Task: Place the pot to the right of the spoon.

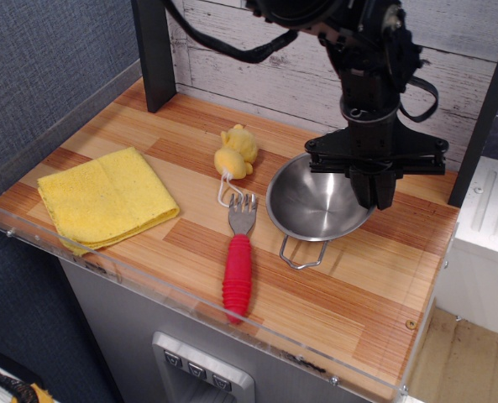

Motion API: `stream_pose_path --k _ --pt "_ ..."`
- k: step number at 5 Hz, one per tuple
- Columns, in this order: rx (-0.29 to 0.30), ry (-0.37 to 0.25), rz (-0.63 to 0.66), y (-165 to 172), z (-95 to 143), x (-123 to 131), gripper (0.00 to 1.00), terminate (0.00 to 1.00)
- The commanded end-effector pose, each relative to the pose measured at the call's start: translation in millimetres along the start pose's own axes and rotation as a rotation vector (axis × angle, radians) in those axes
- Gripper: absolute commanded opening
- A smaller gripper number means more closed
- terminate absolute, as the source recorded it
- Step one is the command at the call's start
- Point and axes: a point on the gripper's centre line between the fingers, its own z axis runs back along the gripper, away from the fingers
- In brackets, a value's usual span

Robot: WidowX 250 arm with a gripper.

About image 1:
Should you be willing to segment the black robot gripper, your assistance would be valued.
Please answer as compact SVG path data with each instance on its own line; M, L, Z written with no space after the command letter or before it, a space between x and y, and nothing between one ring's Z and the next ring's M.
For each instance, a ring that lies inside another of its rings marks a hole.
M404 175L444 174L448 148L447 140L408 128L397 116L350 120L347 128L305 143L312 172L349 175L358 204L380 210L391 207ZM370 175L377 175L375 194Z

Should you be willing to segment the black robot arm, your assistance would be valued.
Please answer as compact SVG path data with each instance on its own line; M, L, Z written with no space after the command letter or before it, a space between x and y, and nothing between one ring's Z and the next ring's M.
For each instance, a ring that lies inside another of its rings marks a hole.
M306 142L313 173L343 173L358 204L384 210L404 175L442 175L448 142L406 127L401 94L415 86L422 47L414 44L399 1L248 1L256 16L318 38L341 83L344 129Z

